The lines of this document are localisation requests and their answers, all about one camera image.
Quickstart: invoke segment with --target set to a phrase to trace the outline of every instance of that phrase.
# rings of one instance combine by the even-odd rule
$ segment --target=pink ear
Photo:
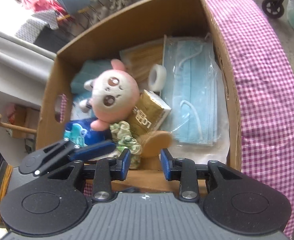
[[[114,70],[126,71],[125,65],[118,59],[112,59],[111,65]]]
[[[91,129],[93,129],[94,131],[104,131],[107,130],[109,128],[109,123],[104,122],[100,119],[93,121],[90,124]]]

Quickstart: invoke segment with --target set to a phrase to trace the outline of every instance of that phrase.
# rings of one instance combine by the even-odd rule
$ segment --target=silver bolt
[[[109,198],[109,193],[108,192],[105,192],[105,191],[99,191],[99,192],[96,192],[93,196],[96,198],[96,199],[100,199],[100,200],[104,200],[104,199],[107,199]]]
[[[187,190],[182,193],[182,197],[185,199],[193,199],[193,198],[197,197],[197,193],[193,192],[191,190]]]

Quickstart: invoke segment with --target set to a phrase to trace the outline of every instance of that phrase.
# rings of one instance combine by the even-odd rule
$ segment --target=yellow string
[[[1,183],[1,188],[0,188],[0,202],[3,199],[3,197],[5,196],[6,190],[8,188],[10,177],[11,177],[11,173],[12,173],[12,169],[13,169],[13,167],[8,164],[8,166],[7,166],[6,170],[5,170],[5,175],[4,175],[3,180],[2,180],[2,183]]]

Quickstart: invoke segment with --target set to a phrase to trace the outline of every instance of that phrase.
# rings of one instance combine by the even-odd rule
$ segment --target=black caster wheel
[[[284,15],[285,9],[278,0],[264,0],[262,2],[263,12],[272,19],[278,19]]]

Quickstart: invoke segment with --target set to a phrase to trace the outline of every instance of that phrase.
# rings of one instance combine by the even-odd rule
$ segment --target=roll of tape
[[[165,67],[162,65],[154,64],[152,69],[150,70],[148,78],[149,90],[160,92],[165,86],[166,76],[167,70],[165,69]]]

